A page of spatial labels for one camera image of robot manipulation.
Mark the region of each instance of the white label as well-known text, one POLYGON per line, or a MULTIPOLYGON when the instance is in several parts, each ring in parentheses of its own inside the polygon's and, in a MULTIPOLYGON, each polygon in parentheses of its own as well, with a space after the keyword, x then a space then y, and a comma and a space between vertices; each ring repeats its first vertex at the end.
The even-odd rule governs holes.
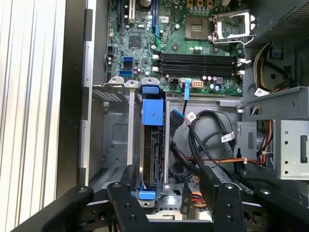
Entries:
POLYGON ((221 137, 221 143, 225 143, 234 139, 234 132, 226 134, 221 137))
POLYGON ((269 93, 265 90, 262 90, 261 88, 257 88, 256 92, 255 92, 255 96, 257 97, 262 97, 262 96, 266 96, 268 95, 269 93))
POLYGON ((189 114, 187 114, 187 116, 185 117, 185 122, 188 125, 191 125, 191 123, 196 119, 196 116, 193 112, 190 112, 189 114))
POLYGON ((169 17, 161 16, 161 23, 169 23, 169 17))

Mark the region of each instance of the yellow wire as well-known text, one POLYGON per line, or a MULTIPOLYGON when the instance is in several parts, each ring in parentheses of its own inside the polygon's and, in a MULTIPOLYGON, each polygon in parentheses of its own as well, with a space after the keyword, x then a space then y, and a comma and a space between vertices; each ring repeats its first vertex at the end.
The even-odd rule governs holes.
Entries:
POLYGON ((194 204, 194 206, 197 207, 197 208, 204 208, 207 205, 206 204, 194 204))

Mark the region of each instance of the pcie slot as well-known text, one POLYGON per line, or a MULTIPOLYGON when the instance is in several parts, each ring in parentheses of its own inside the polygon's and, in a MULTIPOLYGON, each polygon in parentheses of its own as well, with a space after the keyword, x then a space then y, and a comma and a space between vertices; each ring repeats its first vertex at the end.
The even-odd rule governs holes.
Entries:
POLYGON ((135 0, 130 0, 129 3, 129 22, 135 23, 135 0))
POLYGON ((123 10, 124 0, 118 0, 118 11, 117 11, 117 30, 119 31, 123 23, 123 10))

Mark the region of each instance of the pci slot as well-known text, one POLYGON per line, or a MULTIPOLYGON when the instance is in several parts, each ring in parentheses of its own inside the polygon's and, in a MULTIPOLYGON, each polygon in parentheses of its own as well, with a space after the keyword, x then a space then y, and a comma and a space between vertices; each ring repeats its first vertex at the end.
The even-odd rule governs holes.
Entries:
POLYGON ((129 3, 129 22, 135 23, 135 1, 136 0, 130 0, 129 3))

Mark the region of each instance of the blue tab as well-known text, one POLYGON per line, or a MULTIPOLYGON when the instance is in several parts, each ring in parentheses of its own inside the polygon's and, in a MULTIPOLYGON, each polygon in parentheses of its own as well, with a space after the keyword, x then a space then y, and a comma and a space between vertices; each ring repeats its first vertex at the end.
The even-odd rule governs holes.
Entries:
POLYGON ((143 94, 159 94, 159 88, 156 86, 144 86, 142 89, 143 94))
POLYGON ((149 126, 163 126, 163 100, 144 99, 142 123, 149 126))
POLYGON ((185 79, 185 86, 184 86, 184 99, 185 100, 189 100, 189 96, 190 96, 190 83, 191 83, 191 79, 186 78, 185 79))
POLYGON ((155 200, 155 191, 140 191, 139 198, 141 200, 155 200))

